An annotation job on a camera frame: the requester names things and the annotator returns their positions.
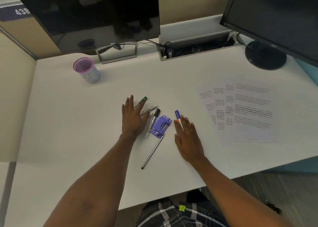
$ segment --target stack of papers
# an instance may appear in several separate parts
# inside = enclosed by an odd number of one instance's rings
[[[222,143],[278,142],[275,86],[232,79],[197,92]]]

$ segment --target number 438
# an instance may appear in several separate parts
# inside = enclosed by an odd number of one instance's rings
[[[30,14],[30,11],[27,8],[18,9],[18,10],[16,10],[16,14],[18,14],[18,15]]]

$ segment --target plaid shorts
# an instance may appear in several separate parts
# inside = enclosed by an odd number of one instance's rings
[[[168,199],[150,202],[142,210],[135,227],[228,227],[210,202],[181,203],[174,206]]]

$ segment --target monitor stand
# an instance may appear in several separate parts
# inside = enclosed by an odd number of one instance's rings
[[[121,50],[110,45],[96,49],[96,53],[101,63],[106,64],[137,57],[137,46],[137,42],[127,42],[124,47],[123,44],[121,44],[121,47],[123,47]]]
[[[245,56],[254,66],[265,70],[281,68],[287,61],[285,53],[257,40],[246,46]]]

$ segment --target green tag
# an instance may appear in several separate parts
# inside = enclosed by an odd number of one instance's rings
[[[184,212],[185,211],[185,206],[184,205],[180,205],[179,210]]]

